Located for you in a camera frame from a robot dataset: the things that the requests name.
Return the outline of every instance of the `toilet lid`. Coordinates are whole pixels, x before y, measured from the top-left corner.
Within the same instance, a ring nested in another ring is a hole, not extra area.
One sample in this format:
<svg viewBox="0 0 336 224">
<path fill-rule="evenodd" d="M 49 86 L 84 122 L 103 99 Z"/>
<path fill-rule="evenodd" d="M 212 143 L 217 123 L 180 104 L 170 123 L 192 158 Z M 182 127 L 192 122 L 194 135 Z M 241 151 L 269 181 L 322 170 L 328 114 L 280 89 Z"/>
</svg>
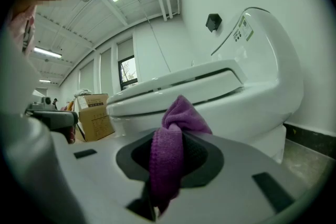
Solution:
<svg viewBox="0 0 336 224">
<path fill-rule="evenodd" d="M 209 62 L 125 89 L 108 99 L 108 112 L 123 116 L 164 111 L 180 94 L 196 104 L 234 91 L 246 79 L 235 60 Z"/>
</svg>

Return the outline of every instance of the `purple towel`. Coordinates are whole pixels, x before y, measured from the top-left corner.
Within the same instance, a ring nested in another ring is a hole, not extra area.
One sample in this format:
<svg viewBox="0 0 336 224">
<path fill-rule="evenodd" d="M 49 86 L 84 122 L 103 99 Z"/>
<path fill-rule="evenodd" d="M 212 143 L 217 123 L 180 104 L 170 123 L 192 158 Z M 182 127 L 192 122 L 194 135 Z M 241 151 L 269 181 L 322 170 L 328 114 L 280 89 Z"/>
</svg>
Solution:
<svg viewBox="0 0 336 224">
<path fill-rule="evenodd" d="M 151 146 L 151 197 L 153 206 L 158 206 L 161 213 L 179 193 L 184 162 L 181 130 L 212 134 L 202 116 L 182 95 L 166 111 Z"/>
</svg>

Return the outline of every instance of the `toilet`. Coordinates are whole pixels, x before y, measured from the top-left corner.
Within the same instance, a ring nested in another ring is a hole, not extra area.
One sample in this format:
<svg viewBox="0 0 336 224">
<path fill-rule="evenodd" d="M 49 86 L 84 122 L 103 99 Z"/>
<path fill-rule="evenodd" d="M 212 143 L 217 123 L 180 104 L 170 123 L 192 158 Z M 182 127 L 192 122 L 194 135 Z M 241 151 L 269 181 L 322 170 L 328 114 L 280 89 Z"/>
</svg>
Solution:
<svg viewBox="0 0 336 224">
<path fill-rule="evenodd" d="M 108 99 L 118 135 L 161 126 L 179 94 L 214 135 L 251 145 L 281 163 L 283 126 L 303 98 L 299 58 L 280 22 L 261 8 L 247 8 L 223 27 L 212 61 L 123 90 Z"/>
</svg>

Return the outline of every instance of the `black wall mount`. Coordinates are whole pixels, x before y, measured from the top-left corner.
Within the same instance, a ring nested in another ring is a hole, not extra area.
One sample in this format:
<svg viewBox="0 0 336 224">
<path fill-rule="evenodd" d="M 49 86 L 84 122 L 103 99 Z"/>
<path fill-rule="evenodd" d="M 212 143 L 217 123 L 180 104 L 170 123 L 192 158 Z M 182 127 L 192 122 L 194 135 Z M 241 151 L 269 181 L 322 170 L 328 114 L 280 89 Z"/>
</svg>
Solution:
<svg viewBox="0 0 336 224">
<path fill-rule="evenodd" d="M 205 26 L 212 32 L 213 30 L 217 30 L 219 25 L 222 22 L 222 18 L 216 13 L 209 14 L 208 20 L 206 21 Z"/>
</svg>

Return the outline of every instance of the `cable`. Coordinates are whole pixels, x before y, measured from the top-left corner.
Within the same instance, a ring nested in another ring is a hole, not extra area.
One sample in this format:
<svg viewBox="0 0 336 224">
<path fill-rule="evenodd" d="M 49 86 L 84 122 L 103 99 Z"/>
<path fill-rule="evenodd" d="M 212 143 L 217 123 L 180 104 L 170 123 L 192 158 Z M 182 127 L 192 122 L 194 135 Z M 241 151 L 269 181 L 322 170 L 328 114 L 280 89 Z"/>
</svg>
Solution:
<svg viewBox="0 0 336 224">
<path fill-rule="evenodd" d="M 164 54 L 163 54 L 163 52 L 162 52 L 161 46 L 160 46 L 160 44 L 159 44 L 159 41 L 158 41 L 158 39 L 157 39 L 157 37 L 156 37 L 156 34 L 155 34 L 155 32 L 154 32 L 153 26 L 152 26 L 151 22 L 150 22 L 149 19 L 148 19 L 148 16 L 147 16 L 147 14 L 146 14 L 146 11 L 145 11 L 144 7 L 142 6 L 141 1 L 140 1 L 140 0 L 138 0 L 138 1 L 139 1 L 139 3 L 140 3 L 140 7 L 141 7 L 141 9 L 142 9 L 142 11 L 143 11 L 143 13 L 144 13 L 144 15 L 145 15 L 147 21 L 148 21 L 148 23 L 149 23 L 149 25 L 150 25 L 150 27 L 151 27 L 151 29 L 152 29 L 154 38 L 155 38 L 155 40 L 156 40 L 156 43 L 158 44 L 158 47 L 159 47 L 159 49 L 160 49 L 161 55 L 162 55 L 162 57 L 163 57 L 163 60 L 164 60 L 164 62 L 166 63 L 166 65 L 167 65 L 167 67 L 168 67 L 169 73 L 171 73 L 171 70 L 170 70 L 170 68 L 169 68 L 169 65 L 168 65 L 168 63 L 167 63 L 167 61 L 166 61 L 166 58 L 165 58 L 165 56 L 164 56 Z"/>
</svg>

